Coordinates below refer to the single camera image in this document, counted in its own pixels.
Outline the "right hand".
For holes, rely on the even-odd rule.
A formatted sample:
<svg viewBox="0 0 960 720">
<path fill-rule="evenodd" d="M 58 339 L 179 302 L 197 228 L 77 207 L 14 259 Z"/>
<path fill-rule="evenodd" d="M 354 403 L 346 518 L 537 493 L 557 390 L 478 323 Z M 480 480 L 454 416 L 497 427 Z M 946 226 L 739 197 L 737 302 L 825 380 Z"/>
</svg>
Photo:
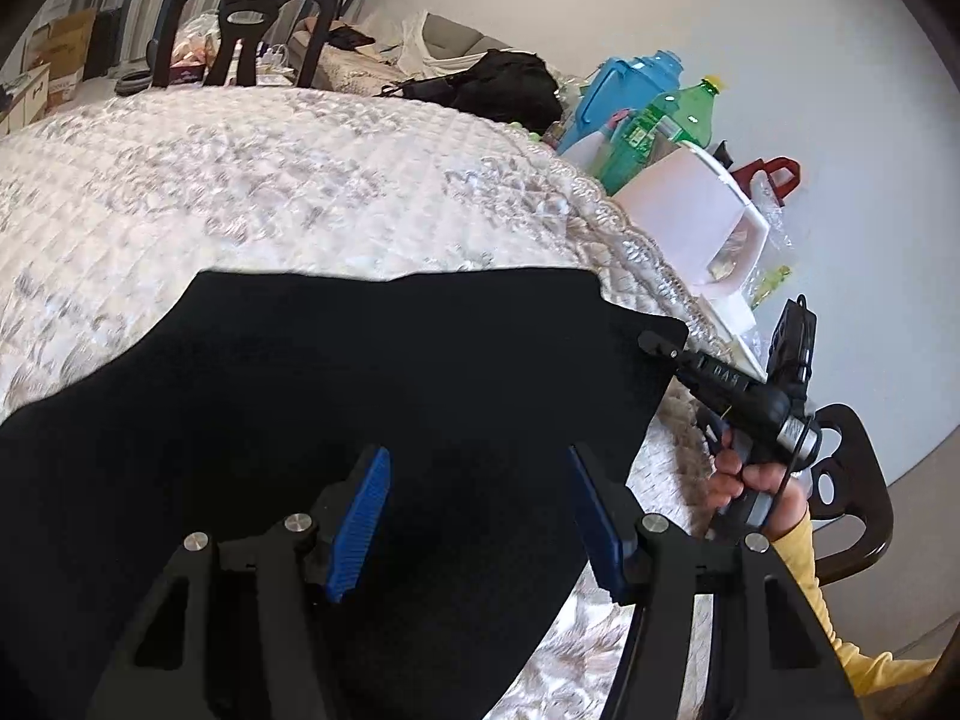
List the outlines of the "right hand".
<svg viewBox="0 0 960 720">
<path fill-rule="evenodd" d="M 706 483 L 706 502 L 717 511 L 745 491 L 768 494 L 775 498 L 766 519 L 766 538 L 778 541 L 791 533 L 809 512 L 807 496 L 802 484 L 786 473 L 777 463 L 743 465 L 734 439 L 726 434 L 721 439 L 721 450 L 715 455 L 715 471 Z"/>
</svg>

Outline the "yellow sleeved right forearm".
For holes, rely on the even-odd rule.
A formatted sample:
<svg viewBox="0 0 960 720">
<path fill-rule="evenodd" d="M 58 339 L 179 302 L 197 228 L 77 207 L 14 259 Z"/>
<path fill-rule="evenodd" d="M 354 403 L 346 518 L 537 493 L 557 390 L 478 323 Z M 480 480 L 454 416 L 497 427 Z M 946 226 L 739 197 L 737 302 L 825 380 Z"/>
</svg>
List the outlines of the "yellow sleeved right forearm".
<svg viewBox="0 0 960 720">
<path fill-rule="evenodd" d="M 896 660 L 890 652 L 867 656 L 853 642 L 841 639 L 833 628 L 828 606 L 823 598 L 820 582 L 815 573 L 814 537 L 811 517 L 804 515 L 799 523 L 775 543 L 776 552 L 793 574 L 794 580 L 811 603 L 830 644 L 835 649 L 839 663 L 853 686 L 857 697 L 878 694 L 887 689 L 901 688 L 928 678 L 937 665 L 937 658 L 928 660 Z"/>
</svg>

